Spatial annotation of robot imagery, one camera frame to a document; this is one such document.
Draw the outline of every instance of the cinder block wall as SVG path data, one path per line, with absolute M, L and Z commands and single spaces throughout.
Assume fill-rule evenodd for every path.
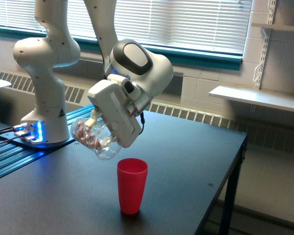
M 294 0 L 277 2 L 274 23 L 294 25 Z M 253 0 L 249 25 L 252 22 L 267 23 L 267 5 L 268 0 Z M 15 42 L 15 39 L 0 37 L 0 71 L 25 74 L 13 59 Z M 171 91 L 169 98 L 161 96 L 160 101 L 229 118 L 247 118 L 294 128 L 294 113 L 259 106 L 252 113 L 248 104 L 208 95 L 221 84 L 253 88 L 253 74 L 260 61 L 262 42 L 261 29 L 250 26 L 240 71 L 174 64 L 176 75 L 171 90 L 179 91 Z M 76 65 L 55 71 L 65 82 L 91 87 L 102 77 L 101 56 L 83 51 L 81 57 Z M 294 33 L 272 32 L 262 89 L 294 94 Z M 249 149 L 242 166 L 236 203 L 294 222 L 294 155 L 257 146 L 250 146 Z

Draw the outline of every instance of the window sill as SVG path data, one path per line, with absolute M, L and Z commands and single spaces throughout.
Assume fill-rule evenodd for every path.
M 45 32 L 39 32 L 36 30 L 27 29 L 15 29 L 8 27 L 0 27 L 0 37 L 24 39 L 28 37 L 45 37 Z M 98 42 L 95 39 L 89 39 L 86 37 L 73 36 L 78 42 L 81 49 L 89 51 L 100 52 Z M 217 54 L 210 52 L 201 51 L 189 51 L 183 49 L 172 49 L 166 47 L 156 47 L 150 45 L 142 45 L 146 49 L 154 52 L 163 54 L 177 66 L 203 66 L 213 67 L 219 69 L 228 70 L 240 70 L 242 63 L 242 56 L 228 55 L 228 54 Z

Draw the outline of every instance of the table leg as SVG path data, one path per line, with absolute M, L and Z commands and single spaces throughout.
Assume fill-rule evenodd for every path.
M 242 147 L 239 152 L 240 154 L 239 159 L 236 162 L 234 169 L 231 172 L 227 182 L 219 235 L 228 235 L 229 233 L 232 211 L 234 208 L 236 189 L 237 189 L 237 184 L 239 182 L 239 176 L 240 176 L 241 165 L 242 165 L 242 161 L 244 157 L 244 152 L 245 152 L 245 147 Z

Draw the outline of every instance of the window blinds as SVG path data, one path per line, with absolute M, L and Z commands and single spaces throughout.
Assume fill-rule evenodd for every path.
M 118 0 L 119 39 L 142 44 L 242 54 L 252 0 Z M 76 36 L 95 34 L 83 0 L 69 0 L 68 25 Z M 34 0 L 0 0 L 0 26 L 44 30 Z

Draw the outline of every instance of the clear plastic jar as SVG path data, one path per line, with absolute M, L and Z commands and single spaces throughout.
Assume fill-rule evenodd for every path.
M 96 124 L 89 128 L 85 125 L 87 120 L 87 118 L 79 118 L 72 123 L 70 131 L 72 138 L 94 151 L 102 160 L 114 157 L 122 146 L 117 137 L 110 132 L 113 125 L 105 123 L 99 117 Z

